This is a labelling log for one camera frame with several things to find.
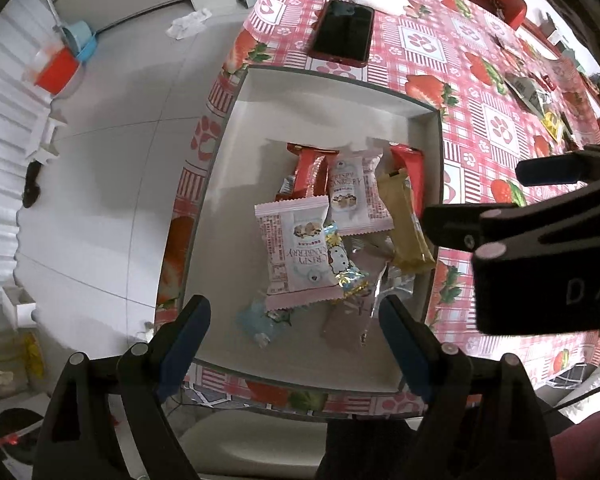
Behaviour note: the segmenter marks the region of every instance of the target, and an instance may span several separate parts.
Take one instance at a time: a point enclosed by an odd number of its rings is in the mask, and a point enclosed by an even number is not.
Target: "smartphone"
[[[369,61],[374,10],[331,0],[324,8],[309,56],[359,68]]]

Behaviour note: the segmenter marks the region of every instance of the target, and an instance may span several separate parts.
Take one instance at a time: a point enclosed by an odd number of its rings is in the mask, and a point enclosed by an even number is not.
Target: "red phone case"
[[[333,54],[325,54],[324,52],[314,50],[315,38],[317,38],[318,34],[320,33],[320,27],[322,27],[322,22],[324,21],[324,17],[327,15],[328,7],[334,1],[335,0],[330,0],[324,6],[324,8],[322,9],[322,12],[320,13],[320,20],[318,20],[318,26],[315,28],[314,41],[312,43],[311,48],[309,49],[308,55],[315,59],[331,61],[334,63],[340,63],[340,64],[347,65],[347,66],[355,66],[356,68],[363,68],[363,67],[367,66],[369,63],[369,51],[371,50],[371,36],[374,33],[374,18],[376,16],[376,12],[371,7],[359,6],[359,7],[365,7],[365,9],[369,9],[371,11],[371,26],[369,27],[369,36],[368,36],[368,38],[366,38],[366,59],[364,61],[359,61],[357,59],[349,59],[347,57],[338,57],[338,56],[334,56]]]

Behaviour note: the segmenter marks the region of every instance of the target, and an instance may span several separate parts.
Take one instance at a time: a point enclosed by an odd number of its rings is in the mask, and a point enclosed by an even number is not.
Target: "blue gripper pad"
[[[211,323],[211,305],[208,299],[203,296],[191,298],[178,318],[188,314],[192,308],[194,309],[193,313],[184,322],[183,327],[175,336],[174,343],[160,363],[160,379],[155,392],[160,403],[179,391],[182,380],[187,374]]]
[[[433,396],[429,361],[400,318],[398,308],[404,309],[404,314],[410,316],[396,296],[382,299],[378,313],[380,328],[409,389],[428,404]]]

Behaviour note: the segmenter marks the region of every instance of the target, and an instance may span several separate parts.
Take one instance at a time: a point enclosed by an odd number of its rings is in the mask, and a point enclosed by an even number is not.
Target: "pink snack package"
[[[255,207],[269,255],[267,310],[344,298],[336,275],[349,266],[349,258],[345,251],[331,254],[327,245],[324,221],[328,210],[327,196]]]
[[[394,221],[378,195],[376,167],[382,150],[341,153],[331,168],[331,218],[341,236],[388,231]]]

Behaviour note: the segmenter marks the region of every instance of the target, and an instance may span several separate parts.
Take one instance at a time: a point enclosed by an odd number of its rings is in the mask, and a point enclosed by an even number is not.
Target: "phone screen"
[[[374,12],[340,0],[331,0],[324,11],[312,50],[341,59],[367,62]]]

